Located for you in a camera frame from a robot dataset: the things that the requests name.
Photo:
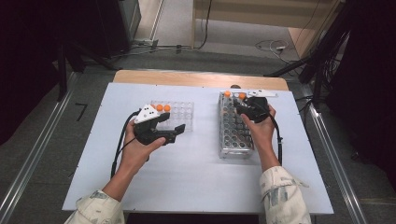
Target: white tabletop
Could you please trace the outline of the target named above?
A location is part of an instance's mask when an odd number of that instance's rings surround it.
[[[110,83],[99,108],[63,210],[101,189],[110,178],[117,143],[128,116],[152,100],[194,102],[193,131],[161,147],[134,177],[123,200],[125,211],[156,213],[262,213],[257,152],[248,160],[219,158],[220,88]],[[332,205],[290,91],[273,91],[283,137],[283,166],[303,180],[311,214],[332,214]],[[274,135],[274,147],[277,143]]]

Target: sleeve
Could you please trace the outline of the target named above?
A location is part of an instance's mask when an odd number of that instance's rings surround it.
[[[76,207],[77,210],[66,220],[65,224],[125,223],[121,203],[101,190],[97,190],[91,196],[80,198],[76,202]]]
[[[283,167],[275,166],[262,173],[260,185],[267,223],[311,223],[299,189],[300,185],[308,186]]]

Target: finger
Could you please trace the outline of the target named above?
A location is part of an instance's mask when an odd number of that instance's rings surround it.
[[[245,114],[241,114],[241,118],[242,121],[244,121],[244,123],[247,125],[247,127],[250,129],[251,125],[253,125],[253,123],[250,121],[250,119],[248,118],[248,116],[246,116]]]
[[[268,105],[268,107],[270,108],[270,114],[274,117],[276,114],[276,111],[274,110],[274,108],[271,105]]]
[[[161,137],[159,139],[156,139],[154,142],[150,143],[148,145],[148,150],[151,152],[153,152],[155,149],[161,147],[163,145],[163,143],[165,143],[165,138]]]
[[[134,119],[129,121],[128,125],[126,126],[125,138],[128,139],[134,138]]]

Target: orange ball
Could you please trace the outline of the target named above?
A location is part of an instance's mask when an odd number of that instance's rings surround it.
[[[157,105],[157,110],[158,111],[163,111],[163,106],[162,105]]]
[[[247,95],[244,92],[239,92],[239,95],[238,95],[239,99],[243,100],[243,99],[245,99],[246,96]]]
[[[224,92],[224,96],[225,97],[230,97],[231,96],[231,92],[230,91],[225,91]]]
[[[165,106],[163,107],[163,110],[164,110],[165,112],[169,112],[169,111],[171,111],[171,106],[170,106],[170,105],[165,105]]]

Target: black curtain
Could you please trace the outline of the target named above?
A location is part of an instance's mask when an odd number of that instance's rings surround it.
[[[326,99],[352,130],[352,146],[396,189],[396,2],[359,1]]]
[[[0,6],[0,145],[59,80],[56,40],[39,2]]]

